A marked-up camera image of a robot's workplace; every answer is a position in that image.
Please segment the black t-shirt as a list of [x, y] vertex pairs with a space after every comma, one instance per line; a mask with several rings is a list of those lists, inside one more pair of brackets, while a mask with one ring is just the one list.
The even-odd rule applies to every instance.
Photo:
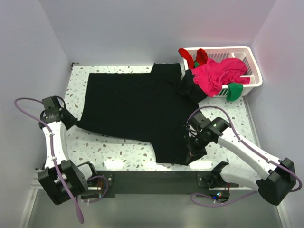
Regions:
[[91, 73], [77, 126], [150, 143], [158, 163], [188, 165], [205, 155], [188, 147], [186, 121], [207, 96], [180, 64], [154, 64], [149, 73]]

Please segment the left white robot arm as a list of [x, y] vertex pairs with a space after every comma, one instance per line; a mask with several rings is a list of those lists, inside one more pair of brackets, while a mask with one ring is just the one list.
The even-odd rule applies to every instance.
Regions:
[[70, 200], [70, 196], [61, 183], [53, 158], [74, 197], [88, 191], [88, 186], [96, 185], [98, 174], [91, 162], [78, 167], [68, 157], [67, 130], [76, 124], [77, 119], [67, 109], [49, 107], [40, 114], [40, 119], [47, 124], [47, 127], [39, 124], [46, 139], [47, 158], [44, 170], [38, 173], [38, 181], [53, 203], [60, 205]]

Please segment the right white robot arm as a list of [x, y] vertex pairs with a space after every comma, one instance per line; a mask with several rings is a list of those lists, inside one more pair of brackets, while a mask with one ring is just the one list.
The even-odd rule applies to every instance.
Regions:
[[278, 206], [296, 185], [295, 164], [263, 151], [244, 137], [221, 117], [213, 121], [201, 113], [186, 123], [186, 129], [195, 130], [187, 137], [188, 151], [192, 155], [206, 155], [210, 143], [218, 144], [233, 152], [245, 167], [235, 167], [230, 161], [217, 164], [204, 181], [210, 188], [237, 184], [257, 191], [268, 203]]

